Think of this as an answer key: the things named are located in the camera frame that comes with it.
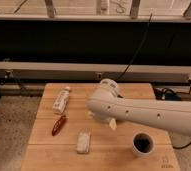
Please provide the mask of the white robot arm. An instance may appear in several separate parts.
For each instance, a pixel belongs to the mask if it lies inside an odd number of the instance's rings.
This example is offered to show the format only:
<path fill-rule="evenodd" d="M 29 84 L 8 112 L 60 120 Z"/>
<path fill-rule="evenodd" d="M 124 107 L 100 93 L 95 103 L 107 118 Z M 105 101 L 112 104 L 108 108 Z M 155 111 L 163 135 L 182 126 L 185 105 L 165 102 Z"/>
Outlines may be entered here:
<path fill-rule="evenodd" d="M 102 79 L 87 107 L 96 119 L 115 118 L 191 137 L 191 101 L 120 98 L 119 85 Z"/>

